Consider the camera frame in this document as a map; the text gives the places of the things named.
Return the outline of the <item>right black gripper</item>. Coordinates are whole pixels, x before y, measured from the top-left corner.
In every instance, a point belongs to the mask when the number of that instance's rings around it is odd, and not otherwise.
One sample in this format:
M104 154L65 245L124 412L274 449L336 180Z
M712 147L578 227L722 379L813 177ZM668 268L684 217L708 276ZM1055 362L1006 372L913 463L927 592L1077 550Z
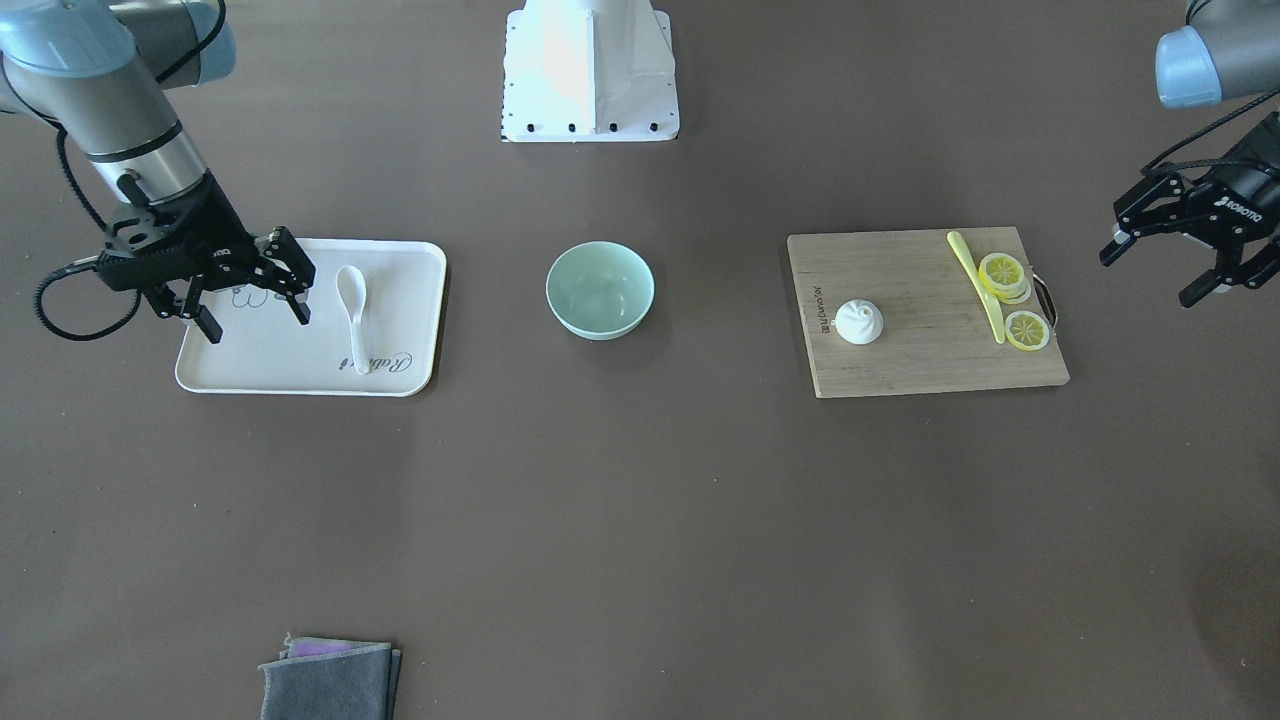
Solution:
M148 204L138 172L119 176L116 187L125 201L116 206L97 259L97 275L110 290L160 286L160 318L178 316L211 345L221 342L223 328L202 304L205 290L268 287L301 325L310 323L314 263L284 225L262 240L261 254L211 172L175 197ZM188 281L184 296L172 281Z

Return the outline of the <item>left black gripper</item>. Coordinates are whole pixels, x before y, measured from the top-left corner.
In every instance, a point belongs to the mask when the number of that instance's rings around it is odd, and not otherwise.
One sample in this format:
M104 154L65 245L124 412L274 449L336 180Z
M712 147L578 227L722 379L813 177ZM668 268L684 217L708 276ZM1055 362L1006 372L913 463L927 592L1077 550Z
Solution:
M1183 307L1221 288L1257 290L1279 272L1277 117L1266 115L1225 156L1192 167L1204 174L1143 169L1114 202L1114 238L1100 250L1102 266L1111 266L1151 236L1185 234L1213 249L1213 266L1179 292Z

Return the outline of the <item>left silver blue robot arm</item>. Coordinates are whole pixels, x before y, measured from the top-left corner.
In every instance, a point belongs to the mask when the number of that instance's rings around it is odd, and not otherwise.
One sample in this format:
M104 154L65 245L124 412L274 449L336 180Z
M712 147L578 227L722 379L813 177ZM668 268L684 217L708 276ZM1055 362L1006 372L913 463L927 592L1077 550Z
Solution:
M1263 117L1220 158L1170 159L1277 97L1277 47L1275 1L1187 3L1183 27L1162 36L1155 51L1161 104L1183 109L1252 100L1140 168L1140 181L1114 202L1114 238L1100 251L1103 266L1151 236L1181 234L1212 249L1213 266L1180 291L1183 307L1233 287L1257 290L1277 274L1277 113Z

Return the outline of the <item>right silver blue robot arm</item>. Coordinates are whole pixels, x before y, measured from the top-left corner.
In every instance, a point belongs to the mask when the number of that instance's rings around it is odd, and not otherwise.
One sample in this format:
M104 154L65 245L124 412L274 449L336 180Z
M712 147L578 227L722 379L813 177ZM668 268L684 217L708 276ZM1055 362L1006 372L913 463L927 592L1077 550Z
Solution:
M209 342L221 327L206 293L250 284L284 300L301 324L315 265L296 237L278 227L251 234L166 97L169 88L227 77L236 41L223 1L5 1L1 12L3 111L33 117L56 133L64 177L79 201L68 161L74 142L116 197L110 217L84 205L102 250L50 272L46 288L92 272L108 288L132 292L125 314L142 304L178 316Z

